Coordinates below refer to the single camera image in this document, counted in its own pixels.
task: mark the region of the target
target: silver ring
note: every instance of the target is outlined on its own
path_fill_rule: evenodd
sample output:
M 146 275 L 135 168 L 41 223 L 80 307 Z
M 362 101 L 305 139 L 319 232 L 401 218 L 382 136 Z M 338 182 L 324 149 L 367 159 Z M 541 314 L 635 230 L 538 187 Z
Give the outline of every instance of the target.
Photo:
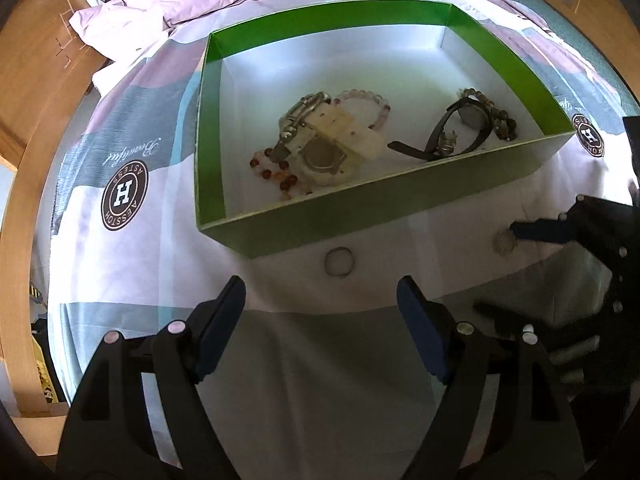
M 350 260 L 350 266 L 348 267 L 348 269 L 345 269 L 344 272 L 337 272 L 335 269 L 332 269 L 331 260 L 333 260 L 333 256 L 341 253 L 348 255 Z M 351 250 L 347 247 L 336 247 L 335 249 L 331 249 L 324 257 L 324 272 L 326 272 L 327 275 L 331 276 L 332 278 L 346 278 L 353 272 L 353 269 L 355 269 L 355 266 L 356 266 L 356 259 L 353 256 L 353 253 L 351 252 Z

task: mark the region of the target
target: wooden furniture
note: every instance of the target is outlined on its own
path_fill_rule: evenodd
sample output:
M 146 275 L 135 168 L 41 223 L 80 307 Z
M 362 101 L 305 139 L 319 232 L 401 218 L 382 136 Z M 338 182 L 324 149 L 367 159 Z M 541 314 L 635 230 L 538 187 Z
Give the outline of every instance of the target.
M 640 32 L 620 0 L 545 0 L 609 59 L 640 98 Z
M 54 455 L 67 406 L 47 404 L 31 343 L 29 278 L 49 167 L 91 77 L 105 63 L 68 25 L 85 0 L 19 0 L 0 30 L 0 161 L 17 171 L 0 235 L 0 360 L 39 455 Z
M 619 0 L 546 0 L 579 28 L 640 96 L 640 34 Z M 0 30 L 0 162 L 17 170 L 0 236 L 0 360 L 41 456 L 57 453 L 66 404 L 47 404 L 31 343 L 29 274 L 42 189 L 67 123 L 104 58 L 68 26 L 84 0 L 20 0 Z

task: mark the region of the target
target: watch face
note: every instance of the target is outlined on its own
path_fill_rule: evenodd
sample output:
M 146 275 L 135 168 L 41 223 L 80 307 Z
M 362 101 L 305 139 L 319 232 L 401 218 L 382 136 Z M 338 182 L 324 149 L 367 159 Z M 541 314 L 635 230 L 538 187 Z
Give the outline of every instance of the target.
M 334 143 L 315 136 L 300 151 L 306 166 L 317 173 L 337 173 L 346 154 Z
M 464 105 L 458 110 L 458 114 L 463 123 L 478 131 L 486 128 L 491 120 L 481 107 L 473 104 Z

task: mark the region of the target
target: ring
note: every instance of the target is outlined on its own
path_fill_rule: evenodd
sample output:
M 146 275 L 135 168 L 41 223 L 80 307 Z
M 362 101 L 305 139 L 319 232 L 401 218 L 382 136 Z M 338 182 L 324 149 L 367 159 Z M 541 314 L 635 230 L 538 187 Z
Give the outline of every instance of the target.
M 347 247 L 331 249 L 324 257 L 324 272 L 332 278 L 346 278 L 356 266 L 356 259 Z

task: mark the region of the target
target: logo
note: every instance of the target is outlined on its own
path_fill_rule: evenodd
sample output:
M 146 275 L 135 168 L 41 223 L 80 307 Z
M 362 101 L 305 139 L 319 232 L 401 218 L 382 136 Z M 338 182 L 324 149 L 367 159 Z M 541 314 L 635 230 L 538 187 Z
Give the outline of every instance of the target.
M 595 126 L 582 114 L 575 114 L 572 123 L 578 133 L 578 139 L 582 147 L 591 156 L 604 156 L 604 140 L 602 140 L 602 135 L 596 130 Z
M 109 231 L 117 231 L 131 222 L 146 195 L 149 170 L 141 160 L 121 167 L 102 194 L 102 223 Z
M 102 165 L 104 166 L 108 162 L 112 168 L 115 168 L 123 160 L 127 160 L 131 155 L 139 152 L 142 152 L 142 156 L 151 156 L 156 152 L 156 148 L 158 148 L 161 140 L 162 137 L 158 137 L 155 140 L 150 140 L 144 144 L 134 146 L 133 148 L 125 147 L 121 152 L 110 153 L 107 158 L 104 159 Z

